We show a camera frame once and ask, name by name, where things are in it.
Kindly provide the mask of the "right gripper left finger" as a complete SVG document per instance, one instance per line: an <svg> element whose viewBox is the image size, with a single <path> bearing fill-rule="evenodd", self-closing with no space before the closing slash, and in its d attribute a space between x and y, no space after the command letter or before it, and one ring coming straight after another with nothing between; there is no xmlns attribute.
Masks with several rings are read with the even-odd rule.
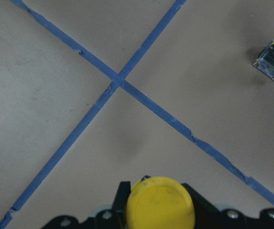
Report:
<svg viewBox="0 0 274 229"><path fill-rule="evenodd" d="M116 229L124 229L126 224L126 205L131 194L131 182L121 181L119 183L115 199L112 204L112 211L116 214Z"/></svg>

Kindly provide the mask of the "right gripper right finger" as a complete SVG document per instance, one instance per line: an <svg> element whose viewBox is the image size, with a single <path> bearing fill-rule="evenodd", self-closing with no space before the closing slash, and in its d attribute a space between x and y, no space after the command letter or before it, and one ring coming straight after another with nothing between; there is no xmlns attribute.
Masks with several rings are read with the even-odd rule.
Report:
<svg viewBox="0 0 274 229"><path fill-rule="evenodd" d="M220 211L187 183L183 187L190 194L195 211L195 229L220 229Z"/></svg>

